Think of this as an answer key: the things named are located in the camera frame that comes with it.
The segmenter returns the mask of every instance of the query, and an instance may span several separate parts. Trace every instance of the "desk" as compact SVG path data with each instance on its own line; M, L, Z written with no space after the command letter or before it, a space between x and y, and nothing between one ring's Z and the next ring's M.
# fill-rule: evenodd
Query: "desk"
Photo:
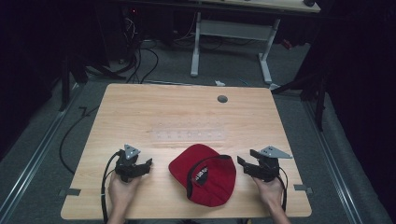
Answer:
M291 10L298 12L320 12L320 8L317 4L314 4L312 7L307 7L302 0L199 0L198 2L200 4L202 4L202 2L205 2L211 4L216 3L223 5L236 5L240 7L264 7L277 10ZM272 26L253 25L227 21L201 20L201 13L198 12L195 29L195 45L191 62L191 76L198 76L200 36L217 35L224 37L235 37L265 41L262 52L259 54L259 61L262 67L262 75L264 77L264 81L267 84L271 84L272 78L268 69L267 57L270 48L274 42L279 23L280 19L275 19L275 22Z
M228 101L220 103L220 95ZM196 135L189 138L182 134L177 138L173 136L175 130ZM269 145L292 155L268 89L111 84L70 186L81 192L66 197L63 218L102 218L103 172L109 158L125 143L142 151L138 164L153 159L151 171L143 176L127 218L267 217L255 183L243 173L236 156L257 163L249 156L249 150ZM195 143L233 158L237 171L235 188L223 206L210 208L192 203L168 170L170 161ZM280 159L279 163L289 177L287 215L310 216L305 192L294 189L294 185L303 184L295 160ZM108 195L106 201L110 207Z

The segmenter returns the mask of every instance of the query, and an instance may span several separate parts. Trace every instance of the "red cap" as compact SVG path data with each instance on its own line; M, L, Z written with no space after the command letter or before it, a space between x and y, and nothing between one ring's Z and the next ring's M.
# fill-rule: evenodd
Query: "red cap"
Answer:
M192 202L209 207L225 204L233 194L236 170L233 159L197 144L169 164L169 171L187 190Z

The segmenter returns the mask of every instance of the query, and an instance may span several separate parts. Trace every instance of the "person's left hand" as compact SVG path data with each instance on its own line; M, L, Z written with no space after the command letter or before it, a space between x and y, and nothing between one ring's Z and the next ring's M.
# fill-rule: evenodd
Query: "person's left hand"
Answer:
M131 182L125 183L120 179L119 175L111 174L108 193L112 203L112 210L107 223L123 223L125 213L134 198L141 178L139 176L132 179Z

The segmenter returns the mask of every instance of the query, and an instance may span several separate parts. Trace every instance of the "light wood surface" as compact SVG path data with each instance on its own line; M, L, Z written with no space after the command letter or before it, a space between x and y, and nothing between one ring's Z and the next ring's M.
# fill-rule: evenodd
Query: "light wood surface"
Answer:
M298 12L320 12L318 4L308 7L304 4L303 0L197 0L198 2L219 3L238 5L244 7L266 7L279 10L289 10Z
M220 103L219 95L227 96L228 102ZM198 135L195 140L186 136L169 140L163 139L163 130L220 135L201 141L196 140ZM102 218L103 172L110 157L125 143L142 151L138 164L153 159L150 173L141 180L128 218L267 217L256 185L243 173L236 156L257 164L249 156L249 150L267 146L292 155L268 89L110 84L70 186L81 189L81 193L66 197L63 218ZM186 197L186 190L168 170L170 161L196 143L233 158L237 171L235 188L231 199L223 206L210 208L192 203ZM303 184L295 160L280 159L279 163L289 177L287 215L310 216L311 207L305 192L293 187ZM106 201L110 208L108 196Z

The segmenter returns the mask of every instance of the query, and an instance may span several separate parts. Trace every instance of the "baseball cap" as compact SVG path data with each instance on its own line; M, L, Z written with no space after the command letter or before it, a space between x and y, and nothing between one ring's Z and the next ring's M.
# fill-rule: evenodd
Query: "baseball cap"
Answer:
M233 159L211 147L196 144L188 147L169 164L172 176L195 203L215 207L227 203L233 194L236 170Z

